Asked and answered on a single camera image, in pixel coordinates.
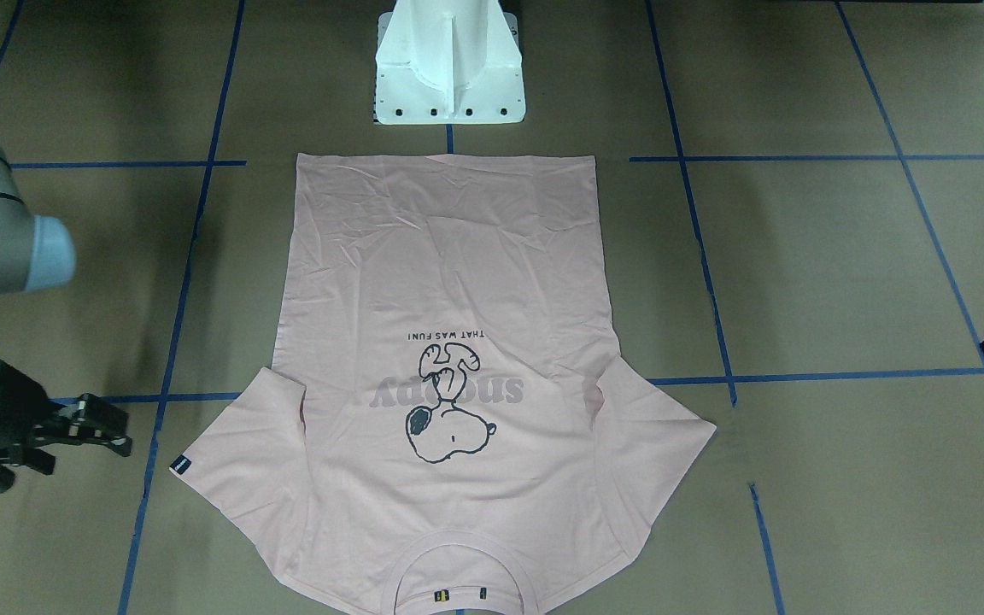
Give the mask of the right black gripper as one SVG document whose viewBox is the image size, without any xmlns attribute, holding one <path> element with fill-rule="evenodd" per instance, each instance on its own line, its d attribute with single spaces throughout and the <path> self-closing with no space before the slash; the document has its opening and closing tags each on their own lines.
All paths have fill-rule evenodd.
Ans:
<svg viewBox="0 0 984 615">
<path fill-rule="evenodd" d="M 99 445 L 121 458 L 132 455 L 125 410 L 90 393 L 62 407 L 42 385 L 0 360 L 0 494 L 15 485 L 11 464 L 46 476 L 54 472 L 55 456 L 34 441 L 36 429 L 47 421 L 48 443 Z"/>
</svg>

